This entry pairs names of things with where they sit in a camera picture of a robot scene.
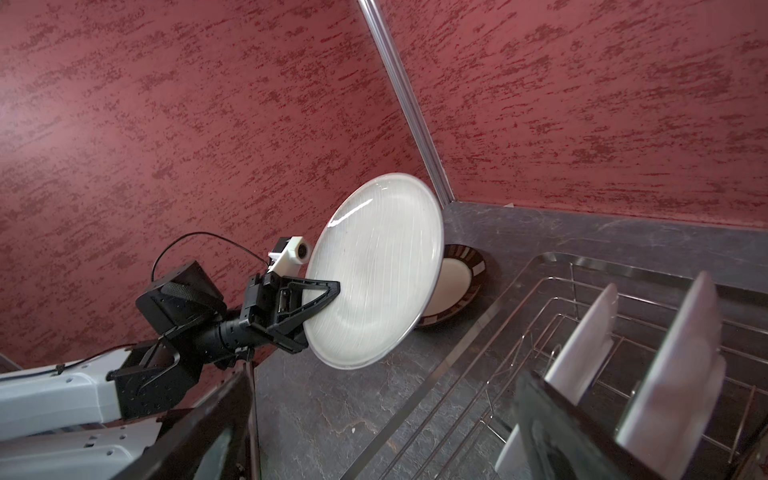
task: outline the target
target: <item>upright plate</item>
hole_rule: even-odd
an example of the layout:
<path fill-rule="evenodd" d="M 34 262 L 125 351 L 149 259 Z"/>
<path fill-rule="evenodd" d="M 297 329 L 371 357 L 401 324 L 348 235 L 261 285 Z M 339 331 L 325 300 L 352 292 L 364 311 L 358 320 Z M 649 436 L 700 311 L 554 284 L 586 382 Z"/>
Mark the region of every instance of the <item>upright plate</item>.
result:
<path fill-rule="evenodd" d="M 314 353 L 337 369 L 384 357 L 419 321 L 442 253 L 440 206 L 418 178 L 387 174 L 357 189 L 320 234 L 306 270 L 306 278 L 341 282 L 341 294 L 304 323 Z"/>

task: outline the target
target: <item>wall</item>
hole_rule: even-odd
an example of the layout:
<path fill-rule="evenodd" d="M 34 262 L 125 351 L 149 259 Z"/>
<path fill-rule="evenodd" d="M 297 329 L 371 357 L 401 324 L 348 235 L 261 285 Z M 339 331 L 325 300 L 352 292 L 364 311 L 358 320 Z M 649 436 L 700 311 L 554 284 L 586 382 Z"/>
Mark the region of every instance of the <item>wall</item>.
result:
<path fill-rule="evenodd" d="M 768 2 L 380 1 L 459 200 L 768 227 Z"/>
<path fill-rule="evenodd" d="M 0 352 L 24 367 L 152 338 L 134 299 L 182 233 L 265 253 L 370 178 L 427 180 L 355 2 L 0 8 Z M 197 238 L 159 273 L 190 258 L 233 305 L 261 268 Z"/>

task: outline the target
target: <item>metal rack frame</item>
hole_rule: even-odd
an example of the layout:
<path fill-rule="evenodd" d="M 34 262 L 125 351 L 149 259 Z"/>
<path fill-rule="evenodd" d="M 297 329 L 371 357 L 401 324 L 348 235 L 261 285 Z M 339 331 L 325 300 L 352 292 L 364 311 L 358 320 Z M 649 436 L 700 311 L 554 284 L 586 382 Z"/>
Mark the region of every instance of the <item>metal rack frame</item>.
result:
<path fill-rule="evenodd" d="M 569 266 L 571 278 L 564 278 L 562 276 L 553 276 L 553 275 L 542 276 L 541 272 L 538 271 L 538 267 L 543 264 L 550 264 L 550 265 L 567 264 Z M 565 253 L 545 253 L 534 258 L 529 263 L 529 265 L 523 270 L 523 272 L 518 276 L 518 278 L 515 279 L 512 285 L 509 288 L 507 288 L 507 290 L 492 305 L 492 307 L 488 309 L 486 314 L 484 314 L 481 317 L 481 319 L 478 320 L 478 322 L 475 324 L 475 327 L 478 326 L 478 324 L 481 324 L 479 329 L 477 329 L 477 331 L 473 331 L 472 329 L 470 329 L 470 331 L 466 334 L 465 338 L 462 339 L 462 341 L 456 347 L 458 349 L 463 345 L 463 349 L 461 350 L 461 352 L 458 352 L 458 355 L 455 355 L 457 353 L 455 349 L 455 351 L 449 355 L 449 358 L 446 359 L 446 361 L 450 360 L 451 356 L 454 356 L 455 358 L 452 360 L 452 363 L 455 362 L 458 356 L 460 356 L 466 350 L 469 344 L 475 341 L 476 337 L 480 333 L 480 330 L 482 330 L 482 328 L 484 328 L 490 322 L 491 318 L 489 317 L 495 316 L 495 314 L 498 311 L 500 311 L 501 309 L 500 302 L 506 301 L 506 299 L 509 298 L 512 293 L 515 293 L 515 292 L 511 292 L 511 290 L 517 290 L 518 294 L 527 292 L 525 293 L 525 296 L 522 297 L 522 300 L 514 308 L 511 314 L 507 316 L 503 322 L 501 322 L 501 325 L 496 329 L 496 331 L 493 332 L 493 334 L 485 342 L 485 344 L 482 347 L 480 347 L 480 349 L 472 358 L 472 361 L 469 362 L 468 366 L 466 366 L 465 369 L 458 375 L 458 378 L 456 378 L 453 381 L 453 383 L 448 387 L 448 389 L 445 391 L 442 397 L 437 401 L 437 403 L 429 411 L 427 416 L 421 421 L 419 426 L 416 427 L 416 429 L 412 432 L 412 434 L 410 435 L 408 440 L 405 442 L 405 444 L 395 454 L 394 458 L 384 468 L 383 472 L 381 472 L 380 474 L 377 473 L 378 478 L 385 478 L 390 472 L 392 472 L 392 470 L 395 468 L 398 462 L 400 462 L 404 457 L 404 455 L 406 455 L 406 453 L 409 450 L 409 447 L 411 447 L 411 445 L 416 441 L 419 435 L 421 435 L 422 432 L 425 430 L 427 425 L 429 425 L 430 422 L 433 420 L 437 412 L 445 403 L 446 399 L 448 399 L 451 396 L 451 394 L 455 391 L 459 383 L 464 378 L 466 378 L 467 375 L 469 375 L 473 367 L 475 367 L 477 362 L 486 354 L 486 352 L 488 352 L 489 347 L 491 347 L 491 345 L 497 341 L 499 336 L 505 331 L 505 329 L 507 329 L 510 326 L 513 320 L 518 319 L 518 317 L 520 316 L 519 315 L 520 312 L 524 309 L 525 306 L 528 305 L 529 301 L 532 298 L 535 298 L 537 295 L 539 296 L 541 295 L 542 287 L 549 286 L 549 284 L 558 283 L 561 285 L 560 287 L 558 287 L 560 291 L 563 291 L 564 288 L 567 288 L 568 290 L 570 290 L 572 298 L 569 298 L 568 296 L 563 296 L 563 295 L 554 295 L 554 296 L 548 297 L 544 305 L 538 310 L 538 313 L 536 313 L 533 319 L 531 319 L 527 323 L 522 335 L 518 337 L 517 341 L 507 351 L 506 355 L 503 357 L 503 359 L 498 364 L 498 366 L 493 371 L 493 373 L 481 384 L 480 388 L 477 389 L 476 393 L 474 394 L 472 399 L 469 401 L 469 404 L 466 405 L 466 407 L 464 407 L 464 409 L 458 415 L 458 418 L 456 418 L 456 420 L 450 425 L 447 432 L 445 432 L 443 437 L 439 440 L 439 442 L 437 442 L 437 444 L 434 446 L 434 448 L 429 453 L 427 458 L 421 463 L 418 470 L 416 470 L 416 472 L 412 475 L 411 478 L 422 477 L 422 474 L 424 474 L 424 472 L 432 464 L 432 462 L 435 460 L 438 454 L 443 451 L 443 449 L 449 443 L 449 439 L 452 437 L 454 432 L 456 432 L 457 428 L 466 419 L 469 419 L 469 421 L 472 421 L 474 419 L 474 422 L 472 423 L 472 427 L 463 436 L 460 443 L 456 447 L 452 447 L 452 451 L 450 452 L 450 455 L 447 461 L 445 461 L 445 463 L 442 465 L 442 467 L 440 468 L 435 478 L 447 478 L 457 458 L 460 458 L 458 465 L 461 465 L 463 463 L 464 459 L 467 457 L 467 454 L 474 448 L 475 444 L 480 438 L 479 431 L 484 427 L 488 431 L 492 432 L 493 435 L 495 435 L 495 437 L 497 437 L 501 442 L 506 442 L 506 439 L 509 437 L 509 434 L 511 433 L 512 427 L 510 426 L 510 422 L 507 422 L 504 418 L 502 418 L 501 415 L 497 415 L 497 413 L 495 412 L 494 406 L 499 403 L 502 397 L 509 396 L 509 391 L 508 391 L 509 386 L 514 382 L 517 374 L 521 371 L 521 369 L 526 366 L 529 366 L 529 362 L 531 362 L 534 359 L 537 359 L 540 356 L 543 356 L 543 358 L 547 360 L 548 362 L 547 366 L 548 366 L 549 363 L 553 360 L 553 358 L 556 357 L 558 350 L 561 348 L 561 343 L 555 345 L 554 348 L 551 348 L 551 349 L 548 349 L 547 345 L 555 337 L 555 335 L 558 334 L 558 330 L 565 323 L 576 324 L 580 321 L 579 308 L 587 309 L 590 306 L 590 303 L 582 302 L 577 299 L 577 288 L 592 290 L 597 293 L 599 293 L 603 289 L 602 286 L 597 286 L 591 283 L 577 281 L 574 278 L 575 266 L 587 271 L 594 272 L 594 273 L 606 274 L 608 276 L 623 277 L 624 279 L 629 279 L 629 280 L 643 280 L 644 282 L 652 283 L 658 286 L 674 288 L 681 291 L 686 291 L 688 286 L 693 281 L 690 278 L 686 278 L 682 276 L 673 276 L 666 273 L 658 273 L 658 272 L 653 272 L 649 270 L 642 270 L 642 269 L 634 268 L 631 266 L 624 266 L 617 263 L 609 263 L 609 262 L 604 262 L 602 260 L 590 259 L 586 257 L 578 257 L 578 256 L 568 255 Z M 721 285 L 717 286 L 717 292 L 719 297 L 723 300 L 734 301 L 737 303 L 744 303 L 748 306 L 758 306 L 761 308 L 768 308 L 768 295 L 766 295 L 765 293 L 751 292 L 749 290 L 742 290 L 742 289 L 738 289 L 731 286 L 721 286 Z M 653 308 L 668 310 L 672 313 L 677 311 L 676 306 L 659 302 L 656 300 L 650 300 L 642 296 L 635 296 L 635 295 L 631 295 L 628 293 L 621 293 L 621 292 L 619 295 L 620 295 L 620 298 L 624 299 L 624 301 L 638 302 L 646 306 L 652 306 Z M 545 313 L 548 312 L 556 303 L 561 303 L 561 305 L 566 306 L 568 311 L 567 312 L 558 311 L 554 315 L 552 315 L 551 318 L 548 316 L 545 316 Z M 620 313 L 618 318 L 625 320 L 629 323 L 632 323 L 635 326 L 640 326 L 646 329 L 655 330 L 662 335 L 667 331 L 667 328 L 665 328 L 664 326 L 657 325 L 656 323 L 646 321 L 645 319 L 641 319 L 636 316 Z M 751 333 L 757 333 L 763 336 L 768 336 L 768 329 L 763 329 L 757 326 L 749 325 L 747 323 L 739 322 L 733 318 L 728 318 L 723 321 L 723 328 L 725 329 L 726 327 L 731 329 L 740 329 L 742 331 L 747 331 Z M 655 354 L 656 349 L 653 346 L 647 345 L 643 341 L 630 338 L 628 335 L 620 335 L 618 333 L 613 333 L 612 336 L 614 338 L 614 346 L 609 352 L 606 360 L 601 365 L 601 368 L 598 370 L 597 375 L 594 377 L 589 390 L 591 391 L 593 387 L 599 386 L 600 388 L 605 389 L 611 394 L 613 394 L 614 396 L 616 396 L 618 401 L 623 400 L 625 402 L 628 402 L 631 400 L 631 397 L 634 394 L 634 391 L 625 392 L 621 388 L 611 385 L 610 382 L 604 378 L 604 372 L 606 371 L 607 368 L 610 367 L 611 361 L 614 359 L 617 351 L 620 348 L 640 349 L 650 354 Z M 750 362 L 756 362 L 761 366 L 768 366 L 768 359 L 764 359 L 760 356 L 755 356 L 751 353 L 744 352 L 741 349 L 736 349 L 731 346 L 723 345 L 721 347 L 721 351 L 723 353 L 737 356 L 737 357 L 740 357 L 741 359 L 745 359 Z M 434 384 L 436 383 L 437 378 L 435 376 L 435 373 L 439 372 L 439 370 L 441 369 L 441 366 L 435 369 L 432 375 L 425 380 L 425 384 L 429 384 L 430 382 L 432 382 L 432 385 L 429 387 L 429 389 L 431 389 L 432 386 L 434 386 Z M 730 464 L 739 455 L 738 447 L 743 436 L 744 426 L 747 420 L 747 416 L 750 412 L 750 407 L 755 403 L 756 399 L 760 396 L 764 397 L 765 399 L 768 399 L 768 390 L 766 390 L 764 386 L 758 386 L 752 383 L 744 382 L 742 380 L 732 378 L 732 376 L 726 377 L 725 381 L 731 385 L 745 389 L 748 392 L 746 403 L 743 406 L 743 408 L 740 410 L 741 411 L 740 422 L 737 426 L 735 436 L 732 439 L 728 439 L 723 442 L 715 438 L 712 438 L 708 435 L 705 435 L 703 437 L 703 440 L 705 442 L 710 443 L 711 445 L 714 445 L 718 449 L 726 452 L 728 454 L 727 463 Z M 496 385 L 496 382 L 500 382 L 499 385 L 501 385 L 501 388 L 497 388 L 495 394 L 492 395 L 491 389 L 489 388 L 489 386 Z M 413 409 L 415 408 L 415 405 L 418 405 L 421 399 L 423 399 L 425 396 L 424 394 L 424 396 L 422 396 L 421 399 L 414 399 L 414 396 L 417 396 L 417 394 L 420 394 L 418 390 L 412 395 L 412 398 L 406 402 L 406 404 L 404 405 L 404 409 L 401 409 L 401 411 L 399 411 L 393 417 L 393 420 L 391 420 L 390 423 L 393 423 L 393 421 L 399 420 L 401 417 L 402 417 L 402 420 L 404 420 L 413 411 Z M 415 405 L 413 405 L 409 411 L 406 411 L 407 410 L 406 407 L 410 407 L 409 404 L 413 404 L 414 401 L 415 401 Z M 476 416 L 476 413 L 473 407 L 475 407 L 475 405 L 478 405 L 478 407 L 482 406 L 482 404 L 478 404 L 478 402 L 481 402 L 481 401 L 485 403 L 485 408 L 483 409 L 480 415 Z M 394 433 L 394 430 L 397 430 L 397 427 L 399 427 L 400 424 L 394 425 L 395 428 L 392 430 L 392 433 Z M 387 425 L 387 427 L 389 427 L 389 429 L 392 429 L 393 425 Z M 377 438 L 374 439 L 373 442 L 371 442 L 373 446 L 375 446 Z M 353 476 L 347 476 L 349 473 L 350 471 L 348 471 L 347 474 L 345 474 L 344 478 L 353 478 Z"/>

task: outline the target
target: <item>robotic arm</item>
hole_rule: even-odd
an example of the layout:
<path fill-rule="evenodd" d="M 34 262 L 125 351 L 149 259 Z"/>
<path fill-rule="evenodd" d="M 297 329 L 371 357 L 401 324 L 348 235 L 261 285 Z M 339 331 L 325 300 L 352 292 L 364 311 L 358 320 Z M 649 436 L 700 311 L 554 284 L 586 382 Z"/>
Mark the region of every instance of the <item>robotic arm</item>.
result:
<path fill-rule="evenodd" d="M 338 282 L 295 277 L 310 254 L 302 237 L 281 238 L 267 272 L 249 278 L 239 309 L 227 308 L 196 261 L 153 282 L 136 306 L 157 340 L 64 372 L 0 376 L 7 377 L 0 382 L 0 440 L 165 412 L 197 384 L 207 363 L 230 368 L 267 343 L 302 351 L 308 346 L 302 324 L 340 292 Z"/>

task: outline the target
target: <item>black cable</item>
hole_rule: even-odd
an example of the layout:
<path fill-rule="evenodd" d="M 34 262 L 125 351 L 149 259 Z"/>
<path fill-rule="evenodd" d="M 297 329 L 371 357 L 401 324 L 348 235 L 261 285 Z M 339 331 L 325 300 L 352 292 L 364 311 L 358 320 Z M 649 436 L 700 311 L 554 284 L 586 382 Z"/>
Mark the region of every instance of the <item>black cable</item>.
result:
<path fill-rule="evenodd" d="M 61 375 L 66 370 L 72 369 L 72 368 L 74 368 L 74 367 L 76 367 L 78 365 L 81 365 L 83 363 L 90 362 L 91 360 L 95 359 L 96 357 L 102 356 L 105 353 L 109 353 L 112 350 L 124 349 L 126 347 L 134 346 L 134 345 L 136 345 L 136 344 L 135 343 L 125 343 L 124 345 L 111 346 L 108 349 L 106 349 L 106 350 L 104 350 L 102 352 L 97 353 L 96 355 L 91 355 L 87 359 L 78 360 L 77 362 L 70 363 L 69 365 L 65 365 L 64 363 L 60 363 L 59 365 L 56 366 L 56 368 L 49 369 L 49 370 L 43 370 L 42 372 L 26 373 L 24 375 L 13 375 L 13 376 L 8 376 L 8 377 L 3 377 L 3 378 L 0 379 L 0 382 L 4 382 L 6 380 L 28 379 L 29 377 L 32 377 L 32 376 L 47 375 L 49 373 L 57 373 L 58 375 Z"/>
<path fill-rule="evenodd" d="M 181 242 L 181 241 L 182 241 L 182 240 L 184 240 L 185 238 L 187 238 L 187 237 L 192 237 L 193 235 L 210 235 L 211 237 L 215 237 L 215 238 L 217 238 L 217 239 L 219 239 L 219 240 L 223 240 L 223 241 L 225 241 L 225 242 L 227 242 L 227 243 L 229 243 L 229 244 L 231 244 L 231 245 L 234 245 L 235 247 L 237 247 L 237 248 L 241 249 L 242 251 L 244 251 L 244 252 L 246 252 L 246 253 L 250 254 L 251 256 L 253 256 L 253 257 L 256 257 L 257 259 L 261 260 L 261 261 L 264 263 L 264 265 L 267 265 L 267 266 L 269 266 L 269 265 L 270 265 L 270 264 L 269 264 L 269 262 L 267 262 L 265 259 L 263 259 L 263 258 L 259 257 L 259 256 L 258 256 L 258 255 L 256 255 L 254 252 L 252 252 L 252 251 L 248 250 L 246 247 L 243 247 L 242 245 L 240 245 L 240 244 L 238 244 L 238 243 L 235 243 L 235 242 L 233 242 L 232 240 L 230 240 L 230 239 L 228 239 L 228 238 L 224 238 L 224 237 L 222 237 L 221 235 L 216 235 L 215 233 L 211 233 L 211 232 L 189 232 L 189 233 L 185 233 L 185 234 L 184 234 L 184 235 L 182 235 L 181 237 L 178 237 L 176 240 L 174 240 L 173 242 L 171 242 L 171 243 L 170 243 L 170 245 L 168 245 L 167 247 L 165 247 L 165 250 L 163 250 L 163 251 L 160 253 L 160 255 L 158 255 L 158 256 L 157 256 L 157 259 L 154 261 L 154 264 L 152 265 L 152 272 L 151 272 L 151 273 L 150 273 L 150 275 L 149 275 L 149 280 L 150 280 L 151 282 L 154 282 L 154 271 L 157 269 L 157 263 L 158 263 L 158 262 L 160 262 L 160 259 L 161 259 L 161 258 L 163 258 L 163 255 L 164 255 L 164 254 L 165 254 L 165 253 L 166 253 L 168 250 L 170 250 L 170 248 L 171 248 L 173 245 L 176 245 L 177 243 Z"/>

